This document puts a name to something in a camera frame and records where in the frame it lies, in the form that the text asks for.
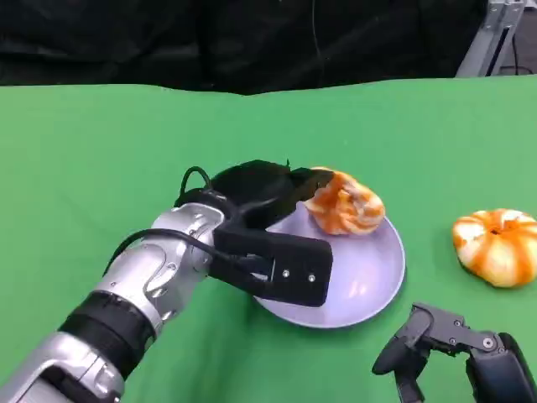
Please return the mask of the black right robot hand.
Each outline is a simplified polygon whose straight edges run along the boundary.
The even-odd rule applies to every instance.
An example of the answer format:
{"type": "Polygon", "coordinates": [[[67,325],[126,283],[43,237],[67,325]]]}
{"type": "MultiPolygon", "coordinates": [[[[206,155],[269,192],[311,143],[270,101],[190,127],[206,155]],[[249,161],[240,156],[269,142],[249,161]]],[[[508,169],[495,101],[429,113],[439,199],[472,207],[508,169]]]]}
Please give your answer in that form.
{"type": "Polygon", "coordinates": [[[430,353],[468,355],[466,373],[476,402],[535,402],[536,383],[525,357],[507,332],[478,331],[463,316],[416,302],[389,339],[372,373],[394,375],[401,402],[424,402],[418,378],[430,353]]]}

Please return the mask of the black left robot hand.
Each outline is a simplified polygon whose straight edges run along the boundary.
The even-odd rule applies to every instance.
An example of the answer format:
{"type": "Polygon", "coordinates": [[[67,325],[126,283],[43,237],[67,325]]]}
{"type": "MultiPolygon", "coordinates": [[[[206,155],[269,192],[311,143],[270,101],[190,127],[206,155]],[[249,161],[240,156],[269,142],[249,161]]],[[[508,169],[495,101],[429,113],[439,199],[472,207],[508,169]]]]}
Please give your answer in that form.
{"type": "Polygon", "coordinates": [[[211,187],[237,208],[247,227],[265,229],[292,214],[332,178],[329,170],[252,160],[215,175],[211,187]]]}

